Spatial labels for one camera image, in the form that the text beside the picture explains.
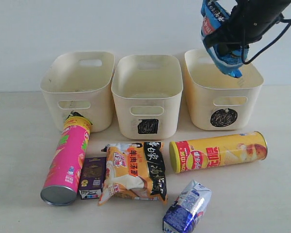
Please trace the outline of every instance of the white wall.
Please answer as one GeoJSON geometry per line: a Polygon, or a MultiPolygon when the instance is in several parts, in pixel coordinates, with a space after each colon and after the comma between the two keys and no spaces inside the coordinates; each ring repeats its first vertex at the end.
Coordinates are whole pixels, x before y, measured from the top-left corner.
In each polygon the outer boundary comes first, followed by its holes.
{"type": "MultiPolygon", "coordinates": [[[[220,1],[228,10],[235,0],[220,1]]],[[[35,91],[53,60],[75,50],[181,54],[201,47],[201,0],[0,0],[0,91],[35,91]]],[[[291,17],[291,5],[284,12],[291,17]]],[[[273,40],[276,25],[252,46],[273,40]]],[[[265,84],[291,84],[291,28],[254,61],[265,84]]]]}

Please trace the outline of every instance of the cable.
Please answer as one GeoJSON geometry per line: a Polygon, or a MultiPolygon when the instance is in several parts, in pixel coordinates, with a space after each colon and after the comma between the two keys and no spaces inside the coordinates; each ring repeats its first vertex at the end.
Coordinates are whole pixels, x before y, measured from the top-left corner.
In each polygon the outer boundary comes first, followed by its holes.
{"type": "Polygon", "coordinates": [[[272,46],[274,43],[276,43],[289,29],[289,27],[291,26],[291,19],[287,19],[289,22],[287,24],[287,26],[282,30],[282,32],[271,42],[269,43],[267,46],[265,46],[263,49],[261,49],[256,55],[254,55],[248,62],[245,61],[244,59],[244,47],[246,45],[245,43],[245,28],[243,28],[243,38],[242,38],[242,52],[241,52],[241,58],[242,58],[242,63],[244,65],[247,65],[249,63],[251,63],[253,60],[255,60],[261,53],[263,53],[264,51],[266,51],[270,46],[272,46]]]}

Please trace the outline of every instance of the black circle label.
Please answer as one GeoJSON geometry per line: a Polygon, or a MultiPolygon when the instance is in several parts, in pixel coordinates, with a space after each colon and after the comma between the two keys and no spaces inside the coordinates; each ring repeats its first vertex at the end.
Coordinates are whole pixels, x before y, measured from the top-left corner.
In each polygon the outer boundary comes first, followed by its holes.
{"type": "Polygon", "coordinates": [[[226,127],[233,124],[237,120],[237,116],[237,112],[233,109],[220,109],[212,114],[210,123],[214,127],[226,127]]]}

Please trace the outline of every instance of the metal can bottom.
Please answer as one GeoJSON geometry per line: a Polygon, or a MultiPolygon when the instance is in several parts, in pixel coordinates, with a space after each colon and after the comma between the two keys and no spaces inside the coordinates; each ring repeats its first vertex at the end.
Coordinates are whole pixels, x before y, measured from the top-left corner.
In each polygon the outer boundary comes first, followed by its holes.
{"type": "Polygon", "coordinates": [[[69,187],[53,185],[43,188],[40,197],[47,204],[66,206],[70,205],[77,199],[77,193],[69,187]]]}

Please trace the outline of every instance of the noodle cup package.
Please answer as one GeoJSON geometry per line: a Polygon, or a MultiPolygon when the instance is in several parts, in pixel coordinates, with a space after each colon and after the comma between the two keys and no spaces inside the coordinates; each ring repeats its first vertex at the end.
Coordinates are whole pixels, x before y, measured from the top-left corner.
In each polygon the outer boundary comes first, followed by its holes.
{"type": "Polygon", "coordinates": [[[111,197],[167,203],[163,143],[108,144],[106,177],[98,206],[111,197]]]}

